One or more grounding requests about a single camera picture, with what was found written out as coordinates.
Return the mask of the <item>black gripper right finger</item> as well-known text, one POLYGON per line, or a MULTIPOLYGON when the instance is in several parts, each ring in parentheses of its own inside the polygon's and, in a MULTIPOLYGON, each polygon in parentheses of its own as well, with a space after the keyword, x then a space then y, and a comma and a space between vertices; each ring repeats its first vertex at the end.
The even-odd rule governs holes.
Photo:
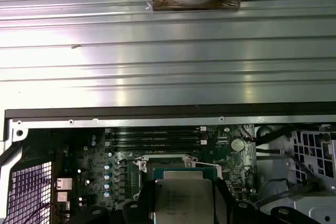
POLYGON ((225 181, 213 183, 216 223, 311 223, 311 218, 289 207, 278 207, 265 214, 254 205, 236 201, 225 181))

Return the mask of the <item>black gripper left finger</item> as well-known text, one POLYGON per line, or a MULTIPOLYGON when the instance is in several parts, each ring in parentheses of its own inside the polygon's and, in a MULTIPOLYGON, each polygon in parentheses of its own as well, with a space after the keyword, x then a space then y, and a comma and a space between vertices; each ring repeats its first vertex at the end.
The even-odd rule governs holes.
POLYGON ((154 223, 150 212, 155 210, 155 181, 147 181, 138 200, 130 201, 119 210, 108 211, 104 207, 89 206, 70 217, 67 223, 154 223))

